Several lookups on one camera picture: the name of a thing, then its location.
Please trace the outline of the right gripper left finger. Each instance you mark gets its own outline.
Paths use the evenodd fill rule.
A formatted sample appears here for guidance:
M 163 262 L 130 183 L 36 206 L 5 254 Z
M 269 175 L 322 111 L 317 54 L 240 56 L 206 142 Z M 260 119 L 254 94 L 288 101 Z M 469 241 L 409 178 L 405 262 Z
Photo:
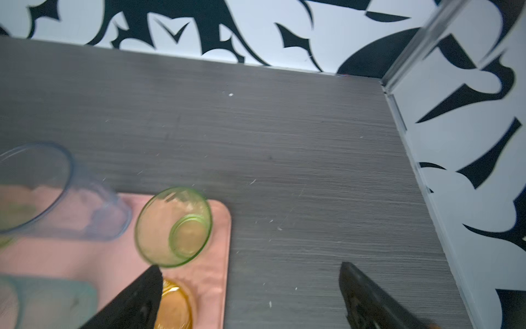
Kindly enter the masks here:
M 155 327 L 162 289 L 160 268 L 152 265 L 89 319 L 82 329 L 152 329 Z

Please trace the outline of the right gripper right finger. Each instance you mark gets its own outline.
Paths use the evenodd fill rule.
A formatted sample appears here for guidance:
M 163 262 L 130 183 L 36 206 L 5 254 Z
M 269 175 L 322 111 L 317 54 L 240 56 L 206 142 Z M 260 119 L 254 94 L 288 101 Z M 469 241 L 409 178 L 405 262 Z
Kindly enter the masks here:
M 343 262 L 339 288 L 351 328 L 429 328 L 353 263 Z

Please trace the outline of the yellow short glass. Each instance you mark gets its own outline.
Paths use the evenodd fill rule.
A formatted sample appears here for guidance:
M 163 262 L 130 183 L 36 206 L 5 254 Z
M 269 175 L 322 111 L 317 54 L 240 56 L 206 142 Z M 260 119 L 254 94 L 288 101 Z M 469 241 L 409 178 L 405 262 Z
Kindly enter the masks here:
M 192 327 L 193 314 L 188 294 L 178 283 L 164 279 L 154 328 L 190 329 Z

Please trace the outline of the pink plastic tray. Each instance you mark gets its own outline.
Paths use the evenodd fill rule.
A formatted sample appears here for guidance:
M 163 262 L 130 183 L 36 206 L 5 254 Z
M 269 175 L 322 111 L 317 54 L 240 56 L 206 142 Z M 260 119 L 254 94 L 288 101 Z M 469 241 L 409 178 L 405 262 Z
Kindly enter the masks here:
M 203 252 L 181 267 L 162 270 L 165 279 L 190 295 L 194 328 L 222 328 L 225 317 L 231 215 L 223 203 L 208 203 L 213 228 Z M 133 227 L 109 242 L 17 238 L 1 248 L 1 274 L 89 282 L 97 291 L 99 310 L 148 266 L 135 247 Z

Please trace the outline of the green short glass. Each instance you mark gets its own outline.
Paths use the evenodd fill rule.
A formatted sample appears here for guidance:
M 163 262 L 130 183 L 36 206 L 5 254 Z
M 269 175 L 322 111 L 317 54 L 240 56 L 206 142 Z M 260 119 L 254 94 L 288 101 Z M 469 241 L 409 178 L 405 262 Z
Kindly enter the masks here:
M 134 240 L 152 265 L 174 268 L 195 259 L 213 229 L 211 207 L 198 191 L 172 187 L 153 196 L 138 215 Z

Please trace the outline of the teal frosted glass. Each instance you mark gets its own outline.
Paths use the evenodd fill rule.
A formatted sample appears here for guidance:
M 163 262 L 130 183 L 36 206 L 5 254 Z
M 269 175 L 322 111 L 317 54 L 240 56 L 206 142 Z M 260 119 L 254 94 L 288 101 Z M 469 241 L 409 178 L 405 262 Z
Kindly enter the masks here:
M 89 282 L 1 275 L 2 328 L 80 328 L 97 305 Z

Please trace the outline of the blue tall glass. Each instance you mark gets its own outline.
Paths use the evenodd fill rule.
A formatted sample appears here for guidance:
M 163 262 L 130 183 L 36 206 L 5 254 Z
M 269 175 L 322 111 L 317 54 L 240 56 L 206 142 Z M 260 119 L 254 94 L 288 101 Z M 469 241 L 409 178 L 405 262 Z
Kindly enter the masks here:
M 110 241 L 131 208 L 65 147 L 28 143 L 1 154 L 1 235 Z

